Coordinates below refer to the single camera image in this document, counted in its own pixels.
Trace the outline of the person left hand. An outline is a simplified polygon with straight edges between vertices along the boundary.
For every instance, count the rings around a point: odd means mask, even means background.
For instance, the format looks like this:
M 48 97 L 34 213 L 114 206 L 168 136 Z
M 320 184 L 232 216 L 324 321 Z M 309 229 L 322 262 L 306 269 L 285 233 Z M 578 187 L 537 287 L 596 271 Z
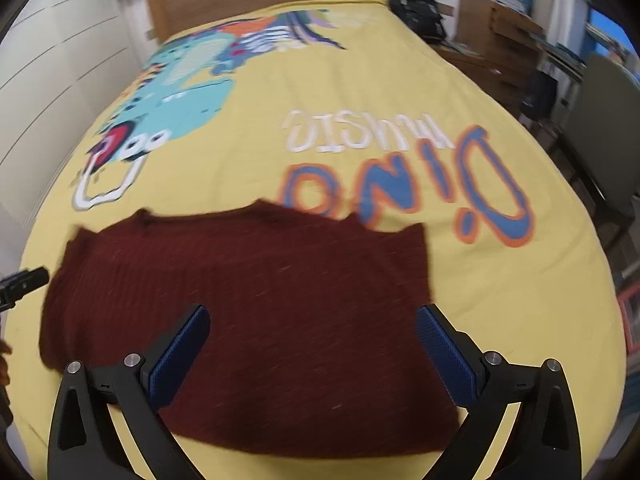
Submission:
M 10 384 L 9 365 L 6 356 L 12 353 L 11 347 L 3 340 L 0 340 L 0 403 L 1 403 L 1 420 L 9 427 L 13 422 L 13 415 L 10 409 L 10 400 L 6 387 Z

